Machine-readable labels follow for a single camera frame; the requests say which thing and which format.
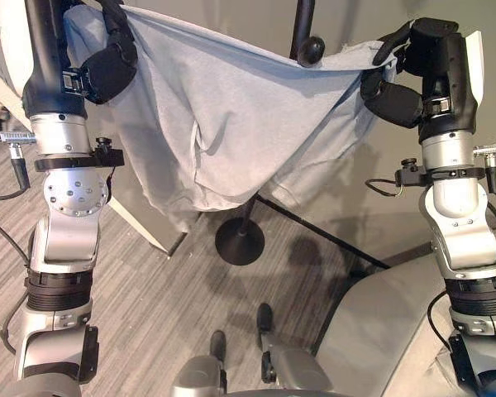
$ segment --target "white panel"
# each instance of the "white panel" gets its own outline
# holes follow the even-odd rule
[[[478,105],[483,100],[485,69],[481,32],[475,31],[465,38],[466,56],[469,61],[470,88]]]
[[[24,0],[0,0],[0,41],[15,90],[22,95],[33,72],[30,31]]]

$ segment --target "black clamp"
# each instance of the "black clamp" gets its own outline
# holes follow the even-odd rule
[[[85,168],[85,167],[120,167],[125,165],[123,151],[112,149],[112,141],[108,138],[97,138],[98,147],[85,157],[61,157],[56,159],[39,159],[35,161],[35,170],[45,172],[62,168]]]
[[[401,161],[403,168],[395,172],[395,184],[397,186],[421,186],[426,187],[436,180],[463,179],[485,177],[485,169],[479,167],[459,168],[453,170],[438,170],[427,172],[423,165],[417,165],[417,159],[404,159]]]

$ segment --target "floor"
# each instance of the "floor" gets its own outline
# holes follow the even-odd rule
[[[32,167],[34,149],[26,150],[33,188],[0,203],[0,225],[22,247],[45,213],[43,175]],[[0,145],[0,194],[15,188],[8,150]],[[265,232],[263,255],[246,267],[228,265],[216,253],[214,234],[234,212],[202,215],[168,258],[110,208],[103,210],[91,321],[99,327],[101,351],[98,374],[83,395],[168,396],[178,370],[190,357],[207,353],[218,328],[227,335],[230,391],[265,388],[255,344],[259,304],[274,308],[276,330],[286,342],[308,348],[349,288],[349,272],[369,269],[262,203],[255,205],[253,218]],[[0,327],[23,292],[24,276],[17,253],[0,237]],[[19,320],[16,316],[10,327],[13,346]],[[0,341],[0,390],[12,379],[12,363]]]

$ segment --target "wall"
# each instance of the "wall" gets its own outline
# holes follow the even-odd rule
[[[288,56],[295,14],[294,0],[126,0],[221,31]],[[408,19],[436,17],[457,21],[466,35],[483,33],[485,95],[478,112],[475,144],[496,143],[496,0],[318,0],[312,33],[327,53],[347,44],[374,39],[398,29]],[[412,76],[398,82],[419,89]],[[399,161],[421,157],[417,131],[378,121],[369,139],[346,160],[336,161],[334,176],[319,195],[294,212],[380,259],[429,240],[428,225],[417,209],[419,188],[399,198],[370,192],[364,181],[392,178]]]

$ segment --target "gray cloth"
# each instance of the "gray cloth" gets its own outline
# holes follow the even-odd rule
[[[371,128],[360,72],[373,67],[378,41],[304,69],[200,26],[125,11],[138,72],[106,106],[145,196],[182,230],[195,212],[239,206],[267,183],[285,205],[304,202],[324,184],[328,162]],[[73,7],[65,26],[75,62],[104,48],[100,12]],[[395,62],[386,61],[387,79]]]

